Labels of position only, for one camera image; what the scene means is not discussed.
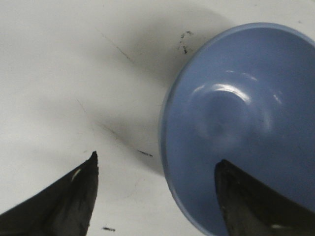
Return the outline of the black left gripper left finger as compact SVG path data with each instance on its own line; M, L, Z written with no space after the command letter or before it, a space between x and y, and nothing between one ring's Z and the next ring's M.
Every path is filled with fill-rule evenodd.
M98 156L0 215L2 236L85 236L98 191Z

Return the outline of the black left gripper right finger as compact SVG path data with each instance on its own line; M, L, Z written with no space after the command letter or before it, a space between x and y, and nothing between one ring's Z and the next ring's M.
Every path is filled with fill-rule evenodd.
M230 236L313 236L315 214L227 160L215 165L215 188Z

